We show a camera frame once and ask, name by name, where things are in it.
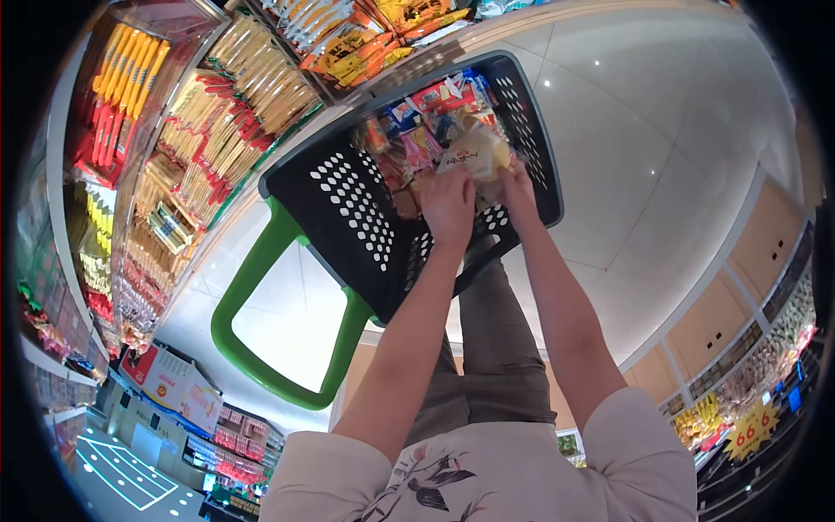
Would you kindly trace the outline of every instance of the hand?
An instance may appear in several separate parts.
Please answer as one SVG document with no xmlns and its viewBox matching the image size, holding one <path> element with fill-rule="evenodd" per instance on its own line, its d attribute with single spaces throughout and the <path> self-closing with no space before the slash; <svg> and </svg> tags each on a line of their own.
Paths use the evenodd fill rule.
<svg viewBox="0 0 835 522">
<path fill-rule="evenodd" d="M 457 168 L 430 176 L 423 182 L 420 198 L 435 246 L 452 247 L 463 256 L 473 234 L 473 175 Z"/>
<path fill-rule="evenodd" d="M 539 221 L 536 198 L 534 197 L 534 184 L 530 181 L 524 163 L 512 159 L 510 170 L 504 167 L 498 168 L 498 177 L 502 180 L 503 189 L 497 200 L 508 207 L 510 220 L 514 223 L 517 231 L 520 226 L 524 227 L 529 222 Z"/>
</svg>

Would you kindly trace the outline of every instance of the price sign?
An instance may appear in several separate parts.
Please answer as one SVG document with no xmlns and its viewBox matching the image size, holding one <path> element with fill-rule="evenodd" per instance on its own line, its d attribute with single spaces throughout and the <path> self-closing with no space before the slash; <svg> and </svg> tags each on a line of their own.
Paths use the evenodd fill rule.
<svg viewBox="0 0 835 522">
<path fill-rule="evenodd" d="M 757 404 L 736 421 L 736 428 L 728 433 L 731 440 L 723 451 L 731 454 L 729 459 L 744 459 L 750 452 L 757 451 L 762 441 L 772 437 L 772 428 L 777 426 L 777 408 L 772 403 Z"/>
</svg>

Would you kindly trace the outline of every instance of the forearm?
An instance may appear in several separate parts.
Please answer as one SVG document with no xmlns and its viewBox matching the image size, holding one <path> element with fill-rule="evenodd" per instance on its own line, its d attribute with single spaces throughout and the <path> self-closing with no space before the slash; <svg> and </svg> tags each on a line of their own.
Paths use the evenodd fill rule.
<svg viewBox="0 0 835 522">
<path fill-rule="evenodd" d="M 533 218 L 517 230 L 554 378 L 582 431 L 603 399 L 626 382 L 606 347 L 595 309 L 548 231 Z"/>
<path fill-rule="evenodd" d="M 379 449 L 394 464 L 429 385 L 462 252 L 435 246 L 380 338 L 354 399 L 333 433 Z"/>
</svg>

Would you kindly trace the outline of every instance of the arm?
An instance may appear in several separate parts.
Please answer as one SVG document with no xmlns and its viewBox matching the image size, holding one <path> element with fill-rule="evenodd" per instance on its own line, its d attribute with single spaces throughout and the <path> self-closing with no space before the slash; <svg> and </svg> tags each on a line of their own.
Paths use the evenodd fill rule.
<svg viewBox="0 0 835 522">
<path fill-rule="evenodd" d="M 379 449 L 394 464 L 435 368 L 455 273 L 472 234 L 474 192 L 466 171 L 430 178 L 421 192 L 435 246 L 382 334 L 357 394 L 333 429 Z"/>
<path fill-rule="evenodd" d="M 626 381 L 609 354 L 595 309 L 539 220 L 524 165 L 500 174 L 502 203 L 522 240 L 551 369 L 582 432 L 595 408 Z"/>
</svg>

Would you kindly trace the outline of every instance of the pink package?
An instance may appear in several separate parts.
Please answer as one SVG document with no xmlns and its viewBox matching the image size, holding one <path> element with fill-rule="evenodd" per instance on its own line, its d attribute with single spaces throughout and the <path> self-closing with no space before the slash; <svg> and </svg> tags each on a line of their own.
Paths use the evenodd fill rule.
<svg viewBox="0 0 835 522">
<path fill-rule="evenodd" d="M 426 127 L 417 127 L 402 134 L 406 159 L 409 162 L 409 172 L 416 172 L 432 166 L 432 160 L 443 154 L 441 145 L 433 138 Z"/>
</svg>

